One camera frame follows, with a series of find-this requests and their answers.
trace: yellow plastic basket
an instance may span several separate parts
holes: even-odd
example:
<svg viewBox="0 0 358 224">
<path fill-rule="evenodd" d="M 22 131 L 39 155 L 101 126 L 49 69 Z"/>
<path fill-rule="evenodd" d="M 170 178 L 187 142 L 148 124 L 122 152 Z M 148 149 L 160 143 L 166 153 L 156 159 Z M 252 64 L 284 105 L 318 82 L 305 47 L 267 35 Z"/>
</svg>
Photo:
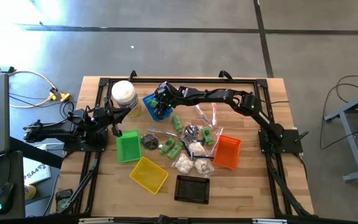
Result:
<svg viewBox="0 0 358 224">
<path fill-rule="evenodd" d="M 146 157 L 142 157 L 134 170 L 129 174 L 134 181 L 156 194 L 168 177 L 168 172 L 157 166 Z"/>
</svg>

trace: yellow cable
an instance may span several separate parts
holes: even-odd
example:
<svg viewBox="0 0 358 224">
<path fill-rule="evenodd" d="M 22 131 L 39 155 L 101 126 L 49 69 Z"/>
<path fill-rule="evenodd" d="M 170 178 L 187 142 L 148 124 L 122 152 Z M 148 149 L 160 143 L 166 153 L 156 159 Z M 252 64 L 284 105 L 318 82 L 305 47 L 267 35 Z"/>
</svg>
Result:
<svg viewBox="0 0 358 224">
<path fill-rule="evenodd" d="M 39 74 L 39 73 L 37 73 L 37 72 L 31 72 L 31 71 L 16 71 L 16 72 L 12 72 L 12 73 L 10 73 L 10 74 L 8 74 L 8 75 L 11 76 L 11 75 L 15 75 L 15 74 L 18 74 L 18 73 L 31 73 L 31 74 L 34 74 L 34 75 L 38 75 L 38 76 L 44 78 L 53 88 L 57 89 L 57 88 L 55 87 L 55 85 L 54 85 L 51 81 L 49 81 L 49 79 L 48 79 L 47 77 L 45 77 L 44 75 L 41 75 L 41 74 Z M 36 107 L 36 106 L 40 106 L 40 105 L 42 105 L 42 104 L 44 104 L 44 103 L 46 103 L 46 102 L 48 102 L 48 101 L 49 101 L 49 99 L 46 99 L 44 102 L 38 103 L 38 104 L 36 104 L 36 105 L 34 105 L 34 106 L 16 106 L 16 105 L 9 105 L 9 106 L 11 106 L 11 107 L 13 107 L 13 108 L 33 108 L 33 107 Z"/>
</svg>

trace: gray metal stand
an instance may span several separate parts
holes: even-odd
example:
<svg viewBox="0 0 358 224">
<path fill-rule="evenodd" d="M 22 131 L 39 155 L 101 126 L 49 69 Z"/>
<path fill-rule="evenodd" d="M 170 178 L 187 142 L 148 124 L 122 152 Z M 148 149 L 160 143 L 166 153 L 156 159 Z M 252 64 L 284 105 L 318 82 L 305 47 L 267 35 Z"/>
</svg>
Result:
<svg viewBox="0 0 358 224">
<path fill-rule="evenodd" d="M 358 148 L 357 148 L 356 141 L 354 140 L 351 128 L 350 128 L 349 123 L 347 122 L 347 118 L 346 118 L 347 112 L 352 111 L 352 113 L 356 113 L 357 111 L 355 111 L 355 110 L 357 108 L 358 108 L 358 98 L 348 102 L 348 104 L 343 106 L 341 109 L 325 116 L 324 120 L 325 120 L 325 122 L 330 122 L 335 118 L 341 119 L 342 125 L 345 129 L 345 133 L 346 133 L 346 135 L 349 135 L 347 137 L 347 140 L 349 141 L 349 144 L 351 146 L 352 153 L 353 153 L 353 156 L 356 161 L 357 168 L 358 168 Z M 358 172 L 353 172 L 351 174 L 343 175 L 343 179 L 345 182 L 350 181 L 350 180 L 358 180 Z"/>
</svg>

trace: gray concrete floor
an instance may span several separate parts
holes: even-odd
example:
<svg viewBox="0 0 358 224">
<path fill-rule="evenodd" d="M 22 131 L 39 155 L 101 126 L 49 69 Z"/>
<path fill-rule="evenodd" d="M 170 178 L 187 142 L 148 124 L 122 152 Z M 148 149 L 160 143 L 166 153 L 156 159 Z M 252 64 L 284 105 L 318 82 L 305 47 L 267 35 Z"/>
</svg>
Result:
<svg viewBox="0 0 358 224">
<path fill-rule="evenodd" d="M 136 70 L 139 75 L 216 76 L 225 69 L 234 77 L 267 76 L 258 34 L 30 32 L 9 25 L 257 29 L 251 0 L 12 2 L 0 0 L 0 64 L 43 73 L 74 98 L 85 75 Z M 260 0 L 260 5 L 267 29 L 358 30 L 358 0 Z M 303 147 L 315 213 L 358 221 L 358 181 L 342 181 L 343 174 L 357 169 L 347 141 L 319 148 L 327 92 L 341 77 L 358 75 L 358 36 L 268 35 L 267 44 L 274 76 L 285 79 L 295 124 L 310 132 Z M 347 82 L 358 85 L 358 78 Z M 47 83 L 30 75 L 13 77 L 10 88 L 23 95 L 48 94 Z M 358 95 L 357 89 L 343 89 L 346 99 Z M 332 94 L 327 112 L 343 104 Z M 57 107 L 11 108 L 11 136 L 21 139 L 21 128 L 38 118 L 59 117 Z M 324 130 L 324 144 L 344 134 L 337 121 Z M 28 215 L 40 214 L 45 203 L 32 205 Z"/>
</svg>

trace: blue container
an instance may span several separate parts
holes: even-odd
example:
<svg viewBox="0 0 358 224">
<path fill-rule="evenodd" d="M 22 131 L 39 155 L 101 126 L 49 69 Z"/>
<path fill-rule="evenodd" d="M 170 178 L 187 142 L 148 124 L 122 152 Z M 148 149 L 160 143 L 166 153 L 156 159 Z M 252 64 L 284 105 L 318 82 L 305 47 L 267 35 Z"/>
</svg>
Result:
<svg viewBox="0 0 358 224">
<path fill-rule="evenodd" d="M 155 115 L 154 115 L 154 108 L 152 108 L 149 104 L 149 100 L 153 100 L 154 99 L 154 93 L 150 94 L 149 96 L 146 96 L 145 98 L 143 98 L 143 102 L 144 105 L 146 105 L 147 110 L 149 111 L 151 117 L 153 118 L 154 121 L 160 121 Z M 169 117 L 169 115 L 172 113 L 172 109 L 167 110 L 164 113 L 164 118 Z"/>
</svg>

